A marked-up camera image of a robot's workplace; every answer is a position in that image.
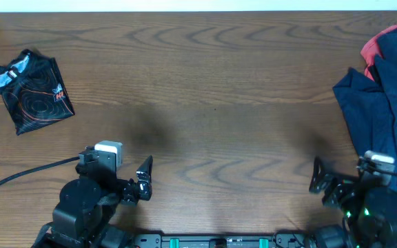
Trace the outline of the black printed cycling jersey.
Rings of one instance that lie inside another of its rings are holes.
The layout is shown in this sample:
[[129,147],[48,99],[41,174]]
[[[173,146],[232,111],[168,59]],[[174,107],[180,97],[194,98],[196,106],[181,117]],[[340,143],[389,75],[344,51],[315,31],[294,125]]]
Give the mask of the black printed cycling jersey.
[[0,95],[18,136],[75,115],[56,60],[29,49],[0,65]]

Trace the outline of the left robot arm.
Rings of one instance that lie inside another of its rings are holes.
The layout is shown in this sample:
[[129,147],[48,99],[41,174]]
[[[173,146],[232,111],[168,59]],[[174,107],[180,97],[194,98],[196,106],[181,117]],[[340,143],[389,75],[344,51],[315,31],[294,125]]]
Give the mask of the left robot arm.
[[110,224],[118,205],[135,206],[152,196],[153,156],[137,169],[137,180],[117,177],[119,155],[87,147],[75,167],[78,179],[67,183],[32,245],[41,247],[136,247],[132,234]]

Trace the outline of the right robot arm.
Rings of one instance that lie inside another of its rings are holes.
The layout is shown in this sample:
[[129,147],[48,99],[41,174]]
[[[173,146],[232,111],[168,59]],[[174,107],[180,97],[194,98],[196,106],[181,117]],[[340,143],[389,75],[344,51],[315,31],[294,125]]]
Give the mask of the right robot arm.
[[306,247],[397,247],[397,192],[388,184],[397,174],[394,158],[373,151],[358,160],[357,176],[328,169],[314,159],[309,191],[324,193],[322,204],[343,213],[341,225],[317,229],[304,238]]

